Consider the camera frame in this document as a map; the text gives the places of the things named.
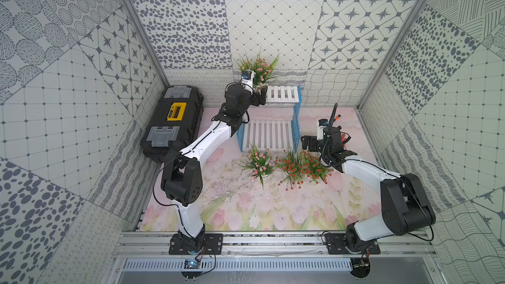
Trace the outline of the red flower pot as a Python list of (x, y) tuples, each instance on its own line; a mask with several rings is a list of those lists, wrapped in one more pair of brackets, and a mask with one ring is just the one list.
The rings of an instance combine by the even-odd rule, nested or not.
[(276, 169), (283, 173), (284, 178), (279, 185), (285, 184), (285, 190), (301, 189), (305, 181), (304, 160), (296, 151), (285, 151), (285, 155), (276, 159)]
[(302, 173), (317, 184), (322, 181), (327, 184), (327, 179), (331, 177), (332, 170), (324, 166), (318, 157), (309, 152), (303, 151), (301, 155)]

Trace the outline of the pink flower pot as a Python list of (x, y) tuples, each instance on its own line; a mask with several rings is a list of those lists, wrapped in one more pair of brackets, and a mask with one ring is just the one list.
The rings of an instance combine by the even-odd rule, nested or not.
[(268, 149), (261, 150), (257, 146), (252, 146), (238, 165), (249, 171), (253, 180), (259, 181), (263, 187), (264, 179), (276, 170), (273, 154)]
[(261, 52), (257, 53), (255, 57), (241, 57), (236, 61), (240, 71), (252, 70), (255, 77), (252, 80), (253, 87), (256, 89), (265, 88), (269, 82), (273, 82), (276, 77), (273, 72), (276, 69), (277, 63), (280, 60), (280, 54), (272, 61), (266, 60), (261, 56)]

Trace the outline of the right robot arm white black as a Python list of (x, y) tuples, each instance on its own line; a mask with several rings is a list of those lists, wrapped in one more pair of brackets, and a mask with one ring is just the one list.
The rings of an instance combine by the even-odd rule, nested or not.
[(377, 239), (432, 228), (436, 215), (418, 176), (386, 170), (364, 160), (345, 148), (350, 137), (340, 126), (330, 126), (325, 119), (321, 122), (318, 135), (301, 137), (302, 149), (319, 154), (317, 165), (350, 175), (380, 192), (379, 213), (346, 227), (344, 241), (349, 252), (364, 253)]

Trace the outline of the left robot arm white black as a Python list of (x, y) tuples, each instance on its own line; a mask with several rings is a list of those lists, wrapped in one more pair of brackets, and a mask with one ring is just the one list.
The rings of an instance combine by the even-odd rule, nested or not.
[(177, 213), (179, 230), (175, 243), (189, 254), (205, 252), (205, 224), (193, 204), (203, 190), (202, 167), (222, 143), (230, 139), (246, 123), (249, 107), (258, 106), (252, 80), (240, 80), (226, 86), (225, 100), (203, 135), (177, 153), (169, 153), (160, 169), (160, 189)]

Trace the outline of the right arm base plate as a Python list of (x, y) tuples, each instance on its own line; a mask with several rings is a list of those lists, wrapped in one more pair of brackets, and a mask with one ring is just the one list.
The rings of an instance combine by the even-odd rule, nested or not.
[(322, 241), (329, 255), (379, 255), (381, 253), (376, 240), (362, 241), (359, 237), (352, 235), (324, 232)]

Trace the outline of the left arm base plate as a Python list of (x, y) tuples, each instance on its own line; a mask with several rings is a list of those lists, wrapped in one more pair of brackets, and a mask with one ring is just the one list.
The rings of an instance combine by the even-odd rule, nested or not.
[(223, 234), (199, 234), (191, 238), (180, 231), (170, 240), (169, 255), (220, 255), (224, 242)]

